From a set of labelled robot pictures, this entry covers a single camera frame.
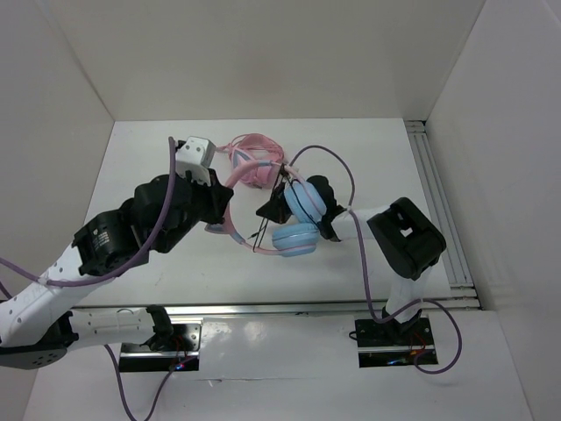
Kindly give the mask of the blue pink cat-ear headphones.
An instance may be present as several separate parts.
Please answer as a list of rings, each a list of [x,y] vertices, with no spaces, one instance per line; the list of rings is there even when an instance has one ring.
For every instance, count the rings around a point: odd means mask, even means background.
[[[226,210],[221,224],[208,224],[205,231],[231,237],[238,245],[252,253],[278,255],[285,258],[309,254],[316,250],[320,239],[318,223],[326,212],[325,204],[315,187],[302,178],[292,166],[274,161],[253,161],[235,170],[226,185],[230,188],[241,183],[240,178],[251,169],[276,166],[278,174],[272,190],[277,186],[285,187],[285,198],[292,216],[285,224],[276,224],[262,218],[262,225],[251,238],[241,235],[233,223],[231,211]]]

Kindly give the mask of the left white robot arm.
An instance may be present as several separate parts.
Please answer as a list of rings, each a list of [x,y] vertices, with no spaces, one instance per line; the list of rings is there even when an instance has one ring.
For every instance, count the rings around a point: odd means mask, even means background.
[[[210,183],[190,172],[139,185],[115,210],[99,213],[74,236],[62,256],[36,282],[1,304],[1,364],[33,370],[89,346],[132,343],[159,351],[169,346],[174,326],[163,306],[95,314],[75,306],[113,281],[113,272],[145,265],[149,253],[168,253],[198,223],[224,219],[233,190],[214,171]]]

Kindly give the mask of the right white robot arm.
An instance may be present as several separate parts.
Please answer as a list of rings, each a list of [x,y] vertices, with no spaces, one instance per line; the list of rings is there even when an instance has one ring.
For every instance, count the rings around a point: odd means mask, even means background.
[[[280,225],[272,236],[273,247],[283,257],[295,257],[313,253],[320,239],[342,241],[343,232],[333,223],[345,212],[328,179],[313,175],[304,183],[281,182],[256,215]],[[413,302],[423,297],[425,271],[438,263],[446,249],[444,236],[406,197],[364,220],[355,213],[350,217],[359,248],[364,248],[364,235],[370,233],[399,276],[382,309],[382,332],[389,342],[403,343],[422,314],[421,305]]]

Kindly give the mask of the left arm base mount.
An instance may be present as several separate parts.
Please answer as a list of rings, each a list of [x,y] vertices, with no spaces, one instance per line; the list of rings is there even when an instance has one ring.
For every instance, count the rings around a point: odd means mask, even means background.
[[[119,351],[120,373],[197,371],[202,342],[202,319],[172,318],[163,306],[144,309],[146,337],[124,342]]]

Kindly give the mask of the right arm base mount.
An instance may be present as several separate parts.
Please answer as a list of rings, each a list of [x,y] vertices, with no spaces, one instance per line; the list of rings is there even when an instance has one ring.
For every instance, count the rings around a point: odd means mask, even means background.
[[[349,338],[356,342],[360,368],[413,366],[438,363],[435,341],[428,318],[420,318],[401,336],[391,337],[387,325],[371,319],[355,319]]]

